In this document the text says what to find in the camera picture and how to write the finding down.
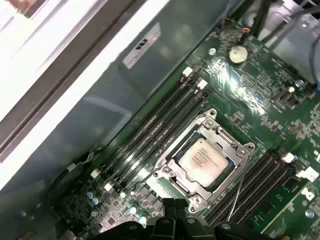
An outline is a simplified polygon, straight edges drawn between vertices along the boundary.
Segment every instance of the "screw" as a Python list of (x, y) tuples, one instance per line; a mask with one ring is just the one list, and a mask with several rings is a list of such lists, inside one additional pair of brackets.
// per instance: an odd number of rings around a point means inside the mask
[(241, 156), (245, 155), (245, 153), (246, 153), (246, 152), (245, 152), (244, 150), (240, 150), (239, 153), (238, 153), (238, 155), (241, 157)]
[(163, 170), (162, 170), (165, 174), (169, 173), (170, 170), (167, 168), (167, 167), (164, 167)]
[(194, 224), (196, 222), (193, 218), (188, 218), (186, 221), (188, 224)]
[(136, 230), (138, 227), (136, 226), (136, 225), (131, 225), (131, 226), (129, 226), (129, 229), (130, 230)]
[(209, 50), (209, 54), (212, 56), (215, 55), (216, 52), (217, 52), (217, 50), (215, 48), (210, 48), (210, 50)]
[(212, 127), (212, 124), (214, 124), (211, 120), (207, 120), (205, 121), (204, 125), (207, 127), (207, 128), (211, 128)]
[(226, 230), (231, 229), (231, 226), (230, 226), (229, 224), (226, 224), (226, 223), (222, 224), (221, 227), (222, 227), (223, 229), (226, 229)]
[(313, 219), (315, 217), (315, 213), (313, 211), (311, 211), (310, 209), (308, 209), (307, 211), (305, 211), (305, 216), (308, 219)]

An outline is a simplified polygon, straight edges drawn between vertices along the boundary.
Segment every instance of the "black cable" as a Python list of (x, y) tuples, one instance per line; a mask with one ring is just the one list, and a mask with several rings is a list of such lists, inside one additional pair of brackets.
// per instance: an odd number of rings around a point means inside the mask
[[(295, 19), (299, 19), (300, 17), (302, 17), (303, 15), (306, 14), (315, 14), (320, 12), (320, 5), (296, 12), (294, 14), (292, 14), (291, 17), (291, 22), (293, 22), (293, 20)], [(287, 25), (287, 22), (285, 20), (283, 20), (278, 26), (276, 26), (276, 28), (268, 35), (266, 36), (264, 39), (261, 40), (261, 42), (263, 44), (267, 43), (268, 41), (270, 41), (274, 36), (276, 36), (285, 26)]]
[(55, 180), (52, 182), (52, 184), (50, 185), (48, 192), (47, 192), (47, 204), (51, 205), (54, 200), (52, 199), (52, 195), (54, 194), (54, 192), (56, 192), (59, 184), (64, 180), (67, 179), (69, 177), (69, 174), (73, 174), (75, 172), (78, 172), (79, 170), (82, 171), (82, 168), (85, 169), (85, 165), (88, 164), (89, 162), (91, 162), (91, 160), (93, 159), (93, 157), (96, 154), (101, 153), (103, 150), (105, 149), (105, 147), (100, 148), (96, 151), (92, 151), (92, 149), (89, 152), (85, 152), (84, 154), (82, 154), (77, 160), (75, 160), (74, 162), (72, 162), (68, 167), (66, 167), (56, 178)]
[(316, 49), (317, 49), (317, 45), (320, 41), (320, 34), (319, 36), (314, 40), (314, 42), (311, 45), (311, 49), (310, 49), (310, 54), (309, 54), (309, 64), (310, 64), (310, 68), (311, 68), (311, 74), (313, 79), (315, 80), (316, 83), (320, 84), (319, 79), (317, 78), (317, 73), (316, 73)]
[(244, 13), (251, 7), (255, 0), (245, 0), (230, 16), (231, 19), (238, 22)]
[(59, 183), (69, 174), (69, 170), (66, 168), (64, 169), (53, 181), (53, 183), (50, 185), (48, 192), (47, 192), (47, 204), (50, 205), (52, 202), (52, 194), (56, 190)]
[(272, 4), (272, 0), (263, 0), (258, 12), (256, 13), (256, 17), (254, 20), (254, 23), (251, 27), (251, 35), (254, 37), (258, 37), (261, 30), (264, 28), (266, 18), (268, 16), (268, 12), (270, 9), (270, 6)]

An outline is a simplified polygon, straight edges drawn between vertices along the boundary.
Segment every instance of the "gray metal surface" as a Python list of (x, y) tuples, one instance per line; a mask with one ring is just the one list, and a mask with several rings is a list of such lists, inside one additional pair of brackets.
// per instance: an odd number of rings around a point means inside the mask
[[(257, 0), (254, 5), (248, 9), (248, 11), (243, 15), (240, 20), (245, 25), (251, 25), (253, 23), (253, 18), (256, 16), (257, 9), (260, 5), (259, 0)], [(283, 0), (277, 1), (271, 5), (268, 17), (266, 19), (265, 25), (259, 39), (263, 39), (267, 36), (276, 26), (284, 20), (284, 18), (290, 19), (292, 13), (296, 13), (303, 10), (302, 6), (296, 4), (293, 0)], [(274, 49), (280, 58), (286, 61), (289, 65), (296, 68), (299, 73), (308, 79), (310, 82), (314, 82), (312, 78), (310, 64), (309, 64), (309, 54), (311, 50), (311, 45), (313, 41), (320, 34), (320, 23), (319, 20), (315, 19), (312, 15), (307, 14), (302, 17), (298, 24), (295, 24), (293, 29), (288, 33), (288, 35), (280, 42), (280, 44)], [(270, 46), (277, 37), (273, 38), (266, 45)], [(320, 79), (320, 43), (317, 46), (315, 54), (316, 62), (316, 74), (318, 80)]]
[[(225, 4), (218, 0), (169, 2), (2, 189), (0, 219), (43, 202), (48, 184), (63, 168), (92, 145), (107, 144), (217, 25)], [(160, 24), (161, 36), (127, 69), (123, 59), (156, 23)]]

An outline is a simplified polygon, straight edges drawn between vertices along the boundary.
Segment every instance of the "wire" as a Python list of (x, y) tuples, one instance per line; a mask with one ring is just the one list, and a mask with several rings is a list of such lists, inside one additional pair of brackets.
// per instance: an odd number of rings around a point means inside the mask
[[(300, 17), (302, 17), (303, 15), (306, 14), (315, 14), (320, 12), (320, 4), (296, 13), (293, 13), (290, 17), (292, 20), (298, 20)], [(278, 26), (276, 26), (276, 28), (268, 35), (266, 36), (264, 39), (261, 40), (261, 42), (263, 44), (267, 43), (268, 41), (270, 41), (272, 38), (274, 38), (285, 26), (287, 25), (287, 22), (285, 20), (283, 20)]]
[(316, 73), (316, 49), (317, 45), (320, 41), (320, 34), (319, 36), (314, 40), (314, 42), (311, 45), (310, 49), (310, 54), (309, 54), (309, 64), (311, 68), (311, 74), (313, 79), (315, 80), (316, 83), (320, 84), (320, 80), (317, 78), (317, 73)]
[(259, 10), (256, 13), (254, 23), (251, 27), (251, 35), (252, 36), (257, 38), (259, 36), (261, 30), (264, 28), (271, 3), (272, 3), (272, 0), (263, 0), (262, 1)]
[(225, 6), (225, 9), (224, 9), (223, 15), (222, 15), (222, 19), (221, 19), (221, 29), (222, 30), (225, 28), (226, 19), (228, 17), (229, 11), (231, 9), (231, 2), (232, 2), (232, 0), (228, 0), (227, 4)]
[(231, 208), (231, 210), (229, 212), (229, 215), (228, 215), (228, 217), (226, 219), (227, 221), (230, 221), (231, 216), (235, 211), (236, 204), (237, 204), (237, 201), (238, 201), (238, 198), (239, 198), (239, 195), (240, 195), (240, 191), (241, 191), (241, 188), (242, 188), (242, 184), (244, 183), (245, 175), (246, 175), (246, 172), (248, 170), (248, 166), (249, 166), (249, 159), (245, 163), (244, 170), (243, 170), (243, 175), (241, 176), (238, 188), (236, 190), (236, 194), (235, 194), (235, 197), (234, 197), (234, 200), (233, 200), (232, 208)]
[(93, 151), (94, 148), (90, 149), (89, 152), (84, 153), (82, 156), (79, 157), (78, 161), (72, 162), (69, 166), (67, 166), (59, 175), (54, 179), (52, 184), (50, 185), (48, 192), (47, 192), (47, 204), (50, 205), (52, 201), (52, 194), (57, 189), (58, 185), (79, 165), (84, 165), (92, 161), (94, 156), (97, 153), (100, 153), (104, 150), (104, 147), (98, 148), (97, 150)]

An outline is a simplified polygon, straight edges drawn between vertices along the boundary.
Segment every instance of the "gray cable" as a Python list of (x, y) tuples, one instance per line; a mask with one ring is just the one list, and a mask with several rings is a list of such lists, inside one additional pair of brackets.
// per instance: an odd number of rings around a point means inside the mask
[(269, 46), (271, 51), (275, 50), (275, 48), (285, 39), (285, 37), (295, 28), (295, 25), (298, 24), (299, 19), (295, 19), (290, 24), (288, 24), (287, 28), (276, 38), (276, 40)]
[(231, 210), (229, 212), (229, 215), (228, 215), (228, 217), (226, 219), (227, 221), (230, 221), (231, 216), (235, 211), (236, 204), (237, 204), (237, 201), (238, 201), (238, 198), (239, 198), (239, 195), (240, 195), (240, 191), (241, 191), (241, 188), (242, 188), (242, 184), (244, 183), (244, 180), (245, 180), (245, 175), (246, 175), (248, 166), (249, 166), (249, 159), (245, 163), (244, 170), (243, 170), (243, 175), (241, 176), (241, 179), (239, 181), (238, 189), (236, 190), (236, 194), (235, 194), (235, 198), (234, 198), (234, 201), (233, 201), (233, 204), (232, 204), (232, 208), (231, 208)]
[[(315, 14), (315, 13), (319, 13), (320, 12), (320, 4), (296, 13), (293, 13), (290, 17), (292, 19), (291, 23), (294, 22), (294, 20), (299, 20), (300, 17), (302, 17), (303, 15), (306, 14)], [(282, 21), (278, 26), (276, 26), (276, 28), (268, 35), (266, 36), (264, 39), (261, 40), (262, 43), (267, 43), (268, 41), (270, 41), (274, 36), (276, 36), (285, 26), (287, 25), (286, 21)], [(282, 38), (284, 38), (290, 31), (288, 31), (286, 34), (284, 34), (283, 36), (281, 35)]]
[(221, 29), (222, 30), (225, 28), (226, 19), (228, 17), (228, 13), (230, 12), (230, 9), (231, 9), (231, 2), (232, 2), (232, 0), (228, 0), (227, 4), (225, 6), (225, 10), (222, 15), (222, 19), (221, 19)]

